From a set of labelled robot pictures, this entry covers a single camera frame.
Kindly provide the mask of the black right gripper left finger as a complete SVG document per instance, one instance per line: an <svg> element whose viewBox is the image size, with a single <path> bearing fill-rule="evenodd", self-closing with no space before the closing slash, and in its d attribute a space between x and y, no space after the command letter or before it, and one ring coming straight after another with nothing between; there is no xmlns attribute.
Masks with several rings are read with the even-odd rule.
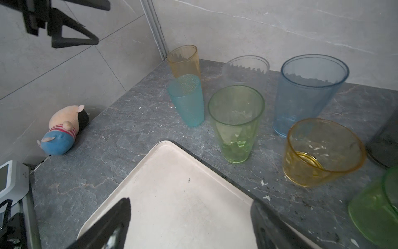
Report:
<svg viewBox="0 0 398 249"><path fill-rule="evenodd" d="M130 199L122 198L69 248L123 249L130 221Z"/></svg>

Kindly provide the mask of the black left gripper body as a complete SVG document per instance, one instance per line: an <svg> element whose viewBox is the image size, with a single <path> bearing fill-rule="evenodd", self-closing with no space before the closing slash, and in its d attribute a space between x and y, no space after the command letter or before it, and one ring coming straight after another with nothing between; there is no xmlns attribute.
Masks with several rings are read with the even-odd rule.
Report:
<svg viewBox="0 0 398 249"><path fill-rule="evenodd" d="M110 1L97 0L66 0L67 2L87 6L94 9L109 11ZM44 29L55 17L52 17L52 1L1 1L1 5L14 9L23 15L26 31L38 36L38 29Z"/></svg>

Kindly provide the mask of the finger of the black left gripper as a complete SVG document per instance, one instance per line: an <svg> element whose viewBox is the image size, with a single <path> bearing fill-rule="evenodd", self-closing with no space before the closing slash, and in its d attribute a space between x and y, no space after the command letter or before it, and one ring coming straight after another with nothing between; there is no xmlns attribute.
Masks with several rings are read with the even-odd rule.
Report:
<svg viewBox="0 0 398 249"><path fill-rule="evenodd" d="M50 11L49 36L53 48L97 45L99 39L57 8Z"/></svg>

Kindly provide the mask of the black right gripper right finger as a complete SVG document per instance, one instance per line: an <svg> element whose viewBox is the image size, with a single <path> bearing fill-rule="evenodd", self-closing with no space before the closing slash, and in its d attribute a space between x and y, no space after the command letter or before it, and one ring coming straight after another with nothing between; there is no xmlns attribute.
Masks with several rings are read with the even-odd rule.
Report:
<svg viewBox="0 0 398 249"><path fill-rule="evenodd" d="M255 199L250 216L259 249L310 249L278 215L263 202Z"/></svg>

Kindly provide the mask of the beige plastic tray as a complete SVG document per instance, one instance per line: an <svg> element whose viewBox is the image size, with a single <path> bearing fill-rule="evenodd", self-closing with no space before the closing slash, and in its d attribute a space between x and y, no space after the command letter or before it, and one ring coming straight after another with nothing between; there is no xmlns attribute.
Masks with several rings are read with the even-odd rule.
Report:
<svg viewBox="0 0 398 249"><path fill-rule="evenodd" d="M253 198L170 141L150 150L88 218L77 239L122 198L131 204L123 249L257 248Z"/></svg>

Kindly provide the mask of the tall green plastic cup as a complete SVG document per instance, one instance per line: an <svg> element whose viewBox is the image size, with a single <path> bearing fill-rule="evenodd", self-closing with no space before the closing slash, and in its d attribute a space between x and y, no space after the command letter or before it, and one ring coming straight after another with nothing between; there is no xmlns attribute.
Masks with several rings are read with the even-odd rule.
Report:
<svg viewBox="0 0 398 249"><path fill-rule="evenodd" d="M228 162L239 164L249 158L264 110L263 96L248 86L225 87L210 98L208 112Z"/></svg>

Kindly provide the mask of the tall amber plastic cup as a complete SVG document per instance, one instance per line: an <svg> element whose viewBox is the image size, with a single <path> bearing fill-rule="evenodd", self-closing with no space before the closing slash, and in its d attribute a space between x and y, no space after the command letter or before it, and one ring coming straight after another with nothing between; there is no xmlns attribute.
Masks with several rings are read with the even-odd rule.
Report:
<svg viewBox="0 0 398 249"><path fill-rule="evenodd" d="M175 78L192 74L201 78L198 49L195 45L184 45L171 51L167 61Z"/></svg>

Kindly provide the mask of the clear plastic cup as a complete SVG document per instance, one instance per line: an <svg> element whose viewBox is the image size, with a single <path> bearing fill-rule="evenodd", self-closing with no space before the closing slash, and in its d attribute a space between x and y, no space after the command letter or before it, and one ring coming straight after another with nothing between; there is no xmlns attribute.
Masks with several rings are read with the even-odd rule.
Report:
<svg viewBox="0 0 398 249"><path fill-rule="evenodd" d="M269 62L260 56L240 56L222 67L223 85L243 85L262 92L268 80L269 70Z"/></svg>

